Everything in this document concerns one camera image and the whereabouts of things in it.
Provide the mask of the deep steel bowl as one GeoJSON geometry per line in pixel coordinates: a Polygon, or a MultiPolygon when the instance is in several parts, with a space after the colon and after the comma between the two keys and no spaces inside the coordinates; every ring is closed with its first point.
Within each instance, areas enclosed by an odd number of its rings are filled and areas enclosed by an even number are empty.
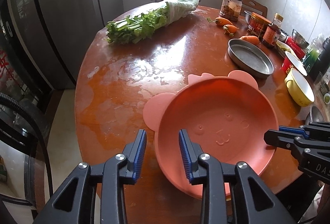
{"type": "Polygon", "coordinates": [[[305,124],[309,125],[310,122],[324,122],[324,117],[321,111],[315,105],[310,106],[305,124]]]}

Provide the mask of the red paper noodle bowl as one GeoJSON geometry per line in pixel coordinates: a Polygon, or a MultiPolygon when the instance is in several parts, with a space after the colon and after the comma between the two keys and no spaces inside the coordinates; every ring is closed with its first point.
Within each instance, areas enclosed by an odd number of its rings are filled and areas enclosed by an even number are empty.
{"type": "Polygon", "coordinates": [[[303,76],[307,76],[307,72],[302,62],[296,56],[286,51],[281,69],[288,74],[292,68],[298,70],[303,76]]]}

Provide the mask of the white dish of pickled vegetables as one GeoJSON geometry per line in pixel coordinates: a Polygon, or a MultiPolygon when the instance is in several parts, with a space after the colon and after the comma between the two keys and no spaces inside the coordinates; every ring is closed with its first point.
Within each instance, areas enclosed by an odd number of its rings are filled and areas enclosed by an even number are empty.
{"type": "Polygon", "coordinates": [[[279,40],[278,40],[278,41],[276,42],[275,47],[276,47],[277,51],[279,52],[279,54],[280,54],[283,58],[286,57],[285,52],[289,52],[289,53],[291,53],[293,56],[297,57],[297,55],[296,55],[295,52],[292,50],[292,48],[291,48],[289,45],[283,43],[282,41],[279,41],[279,40]]]}

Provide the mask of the carrot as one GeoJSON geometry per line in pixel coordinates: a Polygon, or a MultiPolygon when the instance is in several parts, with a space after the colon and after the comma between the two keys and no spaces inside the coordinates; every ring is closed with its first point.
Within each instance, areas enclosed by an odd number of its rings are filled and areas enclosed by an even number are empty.
{"type": "Polygon", "coordinates": [[[225,26],[225,25],[232,25],[233,23],[231,21],[229,21],[228,19],[226,18],[222,18],[222,17],[217,17],[215,19],[211,19],[211,18],[207,18],[207,21],[209,23],[212,23],[214,22],[217,26],[225,26]]]}
{"type": "Polygon", "coordinates": [[[259,44],[259,38],[254,36],[254,35],[245,35],[241,36],[240,40],[247,41],[253,45],[258,45],[259,44]]]}
{"type": "Polygon", "coordinates": [[[223,30],[225,34],[228,34],[229,36],[234,36],[234,34],[237,32],[238,28],[231,24],[226,24],[223,26],[223,30]]]}

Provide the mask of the red jar orange lid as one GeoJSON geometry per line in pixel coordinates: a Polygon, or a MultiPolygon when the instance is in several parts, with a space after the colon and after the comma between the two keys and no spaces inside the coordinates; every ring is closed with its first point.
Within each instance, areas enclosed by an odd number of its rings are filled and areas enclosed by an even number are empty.
{"type": "Polygon", "coordinates": [[[248,32],[259,38],[259,40],[262,40],[269,24],[271,24],[270,20],[258,13],[252,12],[248,23],[248,32]]]}

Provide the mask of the dark steel bowl behind jars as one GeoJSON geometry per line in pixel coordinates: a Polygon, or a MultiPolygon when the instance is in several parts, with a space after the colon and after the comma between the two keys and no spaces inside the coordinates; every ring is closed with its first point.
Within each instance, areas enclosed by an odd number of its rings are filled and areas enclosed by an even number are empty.
{"type": "Polygon", "coordinates": [[[245,13],[245,20],[246,20],[246,23],[249,24],[249,23],[250,23],[250,19],[251,19],[251,17],[252,17],[252,12],[251,12],[251,11],[247,11],[247,10],[245,10],[244,13],[245,13]]]}

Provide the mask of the bagged celery bunch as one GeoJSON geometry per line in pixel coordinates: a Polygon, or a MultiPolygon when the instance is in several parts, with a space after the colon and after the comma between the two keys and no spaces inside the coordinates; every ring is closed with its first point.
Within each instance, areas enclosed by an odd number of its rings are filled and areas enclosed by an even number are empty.
{"type": "Polygon", "coordinates": [[[199,0],[163,0],[146,13],[109,21],[106,25],[106,40],[109,44],[136,44],[152,37],[156,30],[184,18],[195,11],[198,5],[199,0]]]}

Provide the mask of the pink bear-shaped bowl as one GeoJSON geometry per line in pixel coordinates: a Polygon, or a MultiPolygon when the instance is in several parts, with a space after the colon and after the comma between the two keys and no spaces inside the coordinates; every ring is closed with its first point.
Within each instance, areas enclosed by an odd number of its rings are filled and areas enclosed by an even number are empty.
{"type": "Polygon", "coordinates": [[[275,110],[259,90],[256,80],[241,70],[227,76],[190,74],[177,93],[152,97],[143,109],[147,127],[154,131],[158,164],[180,191],[200,198],[202,187],[186,178],[178,141],[185,129],[192,142],[223,163],[246,162],[262,174],[275,148],[263,137],[279,127],[275,110]]]}

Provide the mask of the steel round pan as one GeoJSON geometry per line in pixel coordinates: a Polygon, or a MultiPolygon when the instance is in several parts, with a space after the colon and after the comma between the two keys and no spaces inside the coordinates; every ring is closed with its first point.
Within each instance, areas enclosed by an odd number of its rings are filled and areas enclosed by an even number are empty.
{"type": "Polygon", "coordinates": [[[252,43],[231,39],[228,41],[227,53],[239,68],[254,77],[265,79],[274,72],[269,57],[252,43]]]}

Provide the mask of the black thermos flask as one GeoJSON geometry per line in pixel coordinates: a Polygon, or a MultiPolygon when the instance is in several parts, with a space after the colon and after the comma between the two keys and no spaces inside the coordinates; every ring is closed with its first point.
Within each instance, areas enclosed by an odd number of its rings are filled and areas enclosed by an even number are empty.
{"type": "Polygon", "coordinates": [[[323,51],[318,56],[316,62],[314,63],[311,71],[309,72],[309,76],[312,81],[316,81],[318,77],[323,77],[329,68],[329,54],[330,54],[330,45],[329,45],[329,38],[327,38],[323,44],[323,51]]]}

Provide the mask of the grey refrigerator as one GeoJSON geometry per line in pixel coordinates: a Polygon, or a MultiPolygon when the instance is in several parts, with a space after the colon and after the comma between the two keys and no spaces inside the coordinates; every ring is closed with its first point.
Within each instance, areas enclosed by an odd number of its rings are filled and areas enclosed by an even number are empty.
{"type": "Polygon", "coordinates": [[[96,33],[123,10],[122,0],[2,0],[1,91],[46,111],[54,91],[76,87],[96,33]]]}

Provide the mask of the brown sauce bottle yellow cap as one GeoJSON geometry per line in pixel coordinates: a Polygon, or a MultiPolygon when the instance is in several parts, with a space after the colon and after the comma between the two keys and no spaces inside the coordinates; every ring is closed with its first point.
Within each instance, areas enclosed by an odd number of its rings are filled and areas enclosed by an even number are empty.
{"type": "Polygon", "coordinates": [[[283,17],[276,13],[273,17],[271,24],[267,26],[267,29],[263,35],[262,43],[263,45],[273,48],[281,34],[281,25],[283,22],[283,17]]]}

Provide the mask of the carrot middle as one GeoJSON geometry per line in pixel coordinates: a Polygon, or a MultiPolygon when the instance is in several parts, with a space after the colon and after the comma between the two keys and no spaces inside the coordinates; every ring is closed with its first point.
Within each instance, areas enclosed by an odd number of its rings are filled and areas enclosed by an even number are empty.
{"type": "Polygon", "coordinates": [[[223,26],[223,30],[225,34],[228,34],[229,36],[234,36],[234,34],[237,32],[238,28],[231,24],[226,24],[223,26]]]}

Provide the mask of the red tissue box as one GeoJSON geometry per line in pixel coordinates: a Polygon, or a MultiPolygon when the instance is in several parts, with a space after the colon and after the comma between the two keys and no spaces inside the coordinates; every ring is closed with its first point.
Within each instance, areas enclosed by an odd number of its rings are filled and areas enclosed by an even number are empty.
{"type": "Polygon", "coordinates": [[[302,60],[305,56],[305,51],[303,49],[301,49],[300,46],[298,46],[292,39],[292,37],[288,37],[286,39],[286,42],[285,42],[292,50],[293,52],[296,54],[296,56],[302,60]]]}

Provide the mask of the small steel bowl on box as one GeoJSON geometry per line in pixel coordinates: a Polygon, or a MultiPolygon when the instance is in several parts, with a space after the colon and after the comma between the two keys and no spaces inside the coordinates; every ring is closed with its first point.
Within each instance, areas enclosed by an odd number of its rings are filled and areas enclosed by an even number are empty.
{"type": "Polygon", "coordinates": [[[301,49],[307,49],[309,43],[305,40],[305,38],[299,33],[297,32],[295,29],[292,30],[292,34],[291,37],[294,41],[294,43],[296,43],[296,45],[298,45],[301,49]]]}

